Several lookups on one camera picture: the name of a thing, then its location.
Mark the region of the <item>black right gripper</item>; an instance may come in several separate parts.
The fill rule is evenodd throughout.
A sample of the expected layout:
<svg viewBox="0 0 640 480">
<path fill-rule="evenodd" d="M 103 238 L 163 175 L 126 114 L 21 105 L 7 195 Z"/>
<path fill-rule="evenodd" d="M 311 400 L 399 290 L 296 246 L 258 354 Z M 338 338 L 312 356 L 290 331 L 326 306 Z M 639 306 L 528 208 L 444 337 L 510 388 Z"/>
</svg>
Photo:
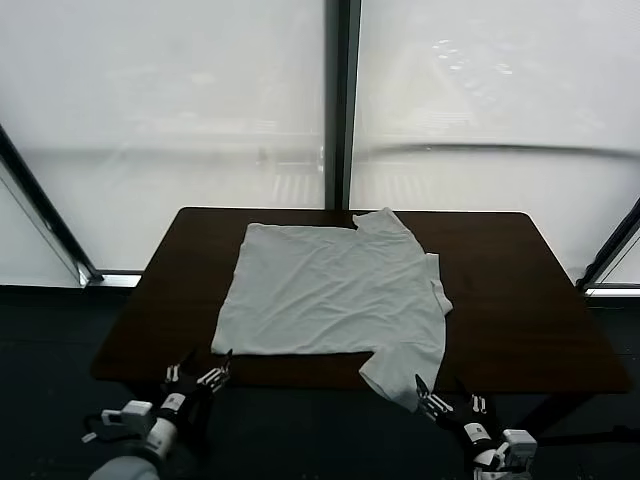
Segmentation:
<svg viewBox="0 0 640 480">
<path fill-rule="evenodd" d="M 484 449 L 496 447 L 496 441 L 486 428 L 487 402 L 478 394 L 472 393 L 464 383 L 456 378 L 456 386 L 469 407 L 455 408 L 432 393 L 420 375 L 414 376 L 416 393 L 418 396 L 418 410 L 439 426 L 453 434 L 464 450 Z"/>
</svg>

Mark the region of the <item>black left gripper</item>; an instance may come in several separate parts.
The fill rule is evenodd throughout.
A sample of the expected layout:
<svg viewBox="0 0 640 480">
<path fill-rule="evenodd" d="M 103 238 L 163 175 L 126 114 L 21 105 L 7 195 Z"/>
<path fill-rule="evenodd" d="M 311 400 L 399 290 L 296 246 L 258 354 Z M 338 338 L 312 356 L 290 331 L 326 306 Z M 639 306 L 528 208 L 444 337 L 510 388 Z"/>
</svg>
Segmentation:
<svg viewBox="0 0 640 480">
<path fill-rule="evenodd" d="M 196 349 L 190 350 L 178 363 L 166 368 L 163 385 L 165 396 L 158 408 L 158 417 L 174 425 L 206 425 L 210 419 L 214 394 L 231 377 L 232 349 L 226 353 L 220 366 L 206 372 L 197 382 L 179 382 L 189 373 L 196 352 Z"/>
</svg>

